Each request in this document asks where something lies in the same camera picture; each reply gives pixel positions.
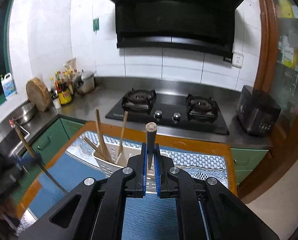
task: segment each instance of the blue gripper pad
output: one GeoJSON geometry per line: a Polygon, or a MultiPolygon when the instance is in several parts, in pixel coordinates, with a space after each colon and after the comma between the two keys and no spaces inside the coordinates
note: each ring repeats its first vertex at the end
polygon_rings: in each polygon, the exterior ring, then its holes
{"type": "Polygon", "coordinates": [[[145,157],[144,157],[144,169],[143,169],[143,185],[142,185],[142,192],[143,195],[146,195],[146,189],[147,189],[147,144],[145,144],[145,157]]]}
{"type": "Polygon", "coordinates": [[[154,175],[156,177],[156,194],[158,197],[160,197],[160,175],[159,175],[159,163],[156,155],[156,147],[154,148],[153,160],[154,160],[154,175]]]}

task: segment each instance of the metal bowl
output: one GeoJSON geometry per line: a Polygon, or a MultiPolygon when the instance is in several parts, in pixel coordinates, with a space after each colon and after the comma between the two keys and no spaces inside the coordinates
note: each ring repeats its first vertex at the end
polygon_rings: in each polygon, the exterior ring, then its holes
{"type": "Polygon", "coordinates": [[[14,120],[14,122],[17,122],[18,124],[25,124],[32,119],[36,112],[36,105],[34,103],[28,103],[18,108],[14,112],[12,120],[14,120]]]}

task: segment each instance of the glass door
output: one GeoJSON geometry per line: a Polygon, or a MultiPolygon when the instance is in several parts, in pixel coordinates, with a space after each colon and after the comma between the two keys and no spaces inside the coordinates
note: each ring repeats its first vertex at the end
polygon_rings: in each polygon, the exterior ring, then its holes
{"type": "Polygon", "coordinates": [[[277,124],[288,133],[298,114],[298,7],[293,0],[273,0],[278,56],[270,94],[281,106],[277,124]]]}

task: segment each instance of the plastic jug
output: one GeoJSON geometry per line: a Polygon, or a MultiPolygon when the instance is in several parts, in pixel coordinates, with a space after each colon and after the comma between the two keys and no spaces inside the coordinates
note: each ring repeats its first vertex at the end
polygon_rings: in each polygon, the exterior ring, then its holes
{"type": "Polygon", "coordinates": [[[1,76],[1,85],[7,100],[17,93],[11,73],[5,74],[4,78],[1,76]]]}

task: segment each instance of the green cabinet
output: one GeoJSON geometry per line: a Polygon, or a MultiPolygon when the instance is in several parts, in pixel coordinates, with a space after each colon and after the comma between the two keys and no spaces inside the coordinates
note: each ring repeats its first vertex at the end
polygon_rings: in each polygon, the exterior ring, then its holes
{"type": "Polygon", "coordinates": [[[69,138],[71,138],[81,127],[83,127],[83,124],[79,122],[74,122],[63,118],[60,118],[60,120],[69,138]]]}
{"type": "Polygon", "coordinates": [[[60,119],[55,121],[31,145],[35,152],[40,152],[45,165],[54,157],[61,147],[69,140],[60,119]]]}
{"type": "MultiPolygon", "coordinates": [[[[62,123],[60,119],[58,119],[31,144],[31,147],[35,152],[39,152],[41,154],[42,160],[46,165],[68,140],[69,138],[62,126],[62,123]]],[[[11,194],[15,204],[19,203],[40,172],[41,169],[39,167],[35,167],[29,170],[20,180],[20,187],[11,194]]]]}
{"type": "Polygon", "coordinates": [[[237,185],[253,171],[267,152],[268,150],[231,148],[237,185]]]}

